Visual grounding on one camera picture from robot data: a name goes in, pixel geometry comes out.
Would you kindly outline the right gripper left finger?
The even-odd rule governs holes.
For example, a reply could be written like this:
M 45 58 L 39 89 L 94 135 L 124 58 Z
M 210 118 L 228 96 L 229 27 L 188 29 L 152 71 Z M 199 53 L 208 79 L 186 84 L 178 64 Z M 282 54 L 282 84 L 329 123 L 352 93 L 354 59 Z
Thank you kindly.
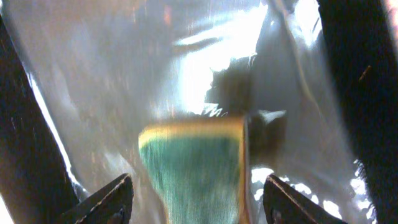
M 129 224 L 134 189 L 130 174 L 122 174 L 84 201 L 69 209 L 56 224 Z

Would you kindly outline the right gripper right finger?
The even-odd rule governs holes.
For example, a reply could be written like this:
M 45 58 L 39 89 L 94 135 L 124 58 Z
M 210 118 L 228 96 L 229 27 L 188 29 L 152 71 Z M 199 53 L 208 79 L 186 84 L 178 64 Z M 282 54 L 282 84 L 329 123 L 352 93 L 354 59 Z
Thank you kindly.
M 266 178 L 262 203 L 267 223 L 345 224 L 274 174 Z

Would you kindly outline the green yellow sponge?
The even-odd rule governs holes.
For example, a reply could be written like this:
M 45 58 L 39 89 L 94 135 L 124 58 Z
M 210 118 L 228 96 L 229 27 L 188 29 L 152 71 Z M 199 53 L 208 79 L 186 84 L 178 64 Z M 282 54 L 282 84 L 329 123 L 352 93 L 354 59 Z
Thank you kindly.
M 139 155 L 167 223 L 250 223 L 247 124 L 242 116 L 148 126 Z

